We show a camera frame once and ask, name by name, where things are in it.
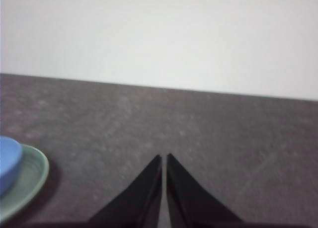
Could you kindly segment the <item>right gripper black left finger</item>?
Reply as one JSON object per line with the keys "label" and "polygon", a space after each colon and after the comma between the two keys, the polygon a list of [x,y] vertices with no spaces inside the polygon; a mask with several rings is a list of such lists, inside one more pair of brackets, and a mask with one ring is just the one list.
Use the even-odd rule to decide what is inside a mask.
{"label": "right gripper black left finger", "polygon": [[156,228],[162,196],[162,157],[156,155],[132,183],[89,220],[18,224],[16,228]]}

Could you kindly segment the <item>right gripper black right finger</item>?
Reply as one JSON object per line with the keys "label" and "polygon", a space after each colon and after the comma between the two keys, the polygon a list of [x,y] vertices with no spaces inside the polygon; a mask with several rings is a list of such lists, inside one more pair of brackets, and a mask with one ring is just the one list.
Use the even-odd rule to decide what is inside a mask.
{"label": "right gripper black right finger", "polygon": [[167,155],[166,195],[173,228],[305,228],[300,224],[242,220],[207,192],[176,159]]}

